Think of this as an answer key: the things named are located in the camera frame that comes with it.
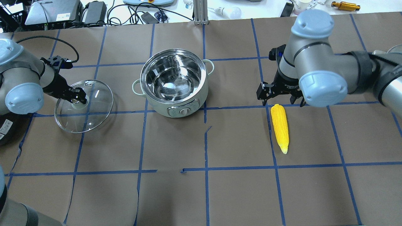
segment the corn cob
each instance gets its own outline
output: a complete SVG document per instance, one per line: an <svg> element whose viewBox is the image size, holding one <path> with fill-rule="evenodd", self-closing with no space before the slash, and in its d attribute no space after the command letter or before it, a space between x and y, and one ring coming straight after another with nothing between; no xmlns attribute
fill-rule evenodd
<svg viewBox="0 0 402 226"><path fill-rule="evenodd" d="M289 132L287 128L285 108L279 104L275 104L271 108L271 116L278 145L281 148L281 151L286 154L289 146Z"/></svg>

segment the light blue joint cap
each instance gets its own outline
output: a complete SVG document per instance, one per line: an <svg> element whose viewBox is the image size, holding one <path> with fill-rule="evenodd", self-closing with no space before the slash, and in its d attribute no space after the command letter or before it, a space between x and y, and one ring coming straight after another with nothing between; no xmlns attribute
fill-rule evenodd
<svg viewBox="0 0 402 226"><path fill-rule="evenodd" d="M348 84L331 71L313 71L299 79L305 101L313 107L325 107L342 101L348 94Z"/></svg>
<svg viewBox="0 0 402 226"><path fill-rule="evenodd" d="M334 20L328 13L312 9L300 13L291 30L302 38L323 39L331 35L333 28Z"/></svg>
<svg viewBox="0 0 402 226"><path fill-rule="evenodd" d="M17 58L24 50L10 39L0 39L0 66Z"/></svg>
<svg viewBox="0 0 402 226"><path fill-rule="evenodd" d="M0 196L3 194L4 192L4 185L6 184L6 181L4 179L4 172L3 172L3 168L1 168L0 165Z"/></svg>
<svg viewBox="0 0 402 226"><path fill-rule="evenodd" d="M43 89L33 82L20 84L7 93L5 103L7 108L16 114L37 112L44 104Z"/></svg>

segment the silver pot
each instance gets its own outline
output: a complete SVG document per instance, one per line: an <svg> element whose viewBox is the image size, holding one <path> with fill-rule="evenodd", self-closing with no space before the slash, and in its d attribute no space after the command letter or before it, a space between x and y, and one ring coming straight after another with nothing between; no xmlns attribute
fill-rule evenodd
<svg viewBox="0 0 402 226"><path fill-rule="evenodd" d="M205 62L212 65L207 73ZM208 77L215 69L210 60L201 60L184 49L168 49L152 56L144 65L132 89L147 98L161 115L180 118L196 112L208 95ZM142 93L134 91L140 83Z"/></svg>

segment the sticker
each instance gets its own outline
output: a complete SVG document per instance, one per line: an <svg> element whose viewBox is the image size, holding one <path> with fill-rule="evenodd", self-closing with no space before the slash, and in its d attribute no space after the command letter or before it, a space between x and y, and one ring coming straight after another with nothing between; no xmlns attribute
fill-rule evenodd
<svg viewBox="0 0 402 226"><path fill-rule="evenodd" d="M3 123L3 126L0 128L0 133L7 134L9 129L11 128L12 121L6 119Z"/></svg>
<svg viewBox="0 0 402 226"><path fill-rule="evenodd" d="M57 14L56 21L65 21L70 19L71 13L60 13Z"/></svg>

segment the gold metal connector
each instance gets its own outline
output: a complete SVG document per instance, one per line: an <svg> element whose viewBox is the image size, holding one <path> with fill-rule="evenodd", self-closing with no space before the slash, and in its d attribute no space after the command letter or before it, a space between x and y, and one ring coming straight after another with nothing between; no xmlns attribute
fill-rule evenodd
<svg viewBox="0 0 402 226"><path fill-rule="evenodd" d="M348 3L348 2L332 2L331 7L337 7L339 10L344 11L359 11L360 6L356 5L355 3Z"/></svg>

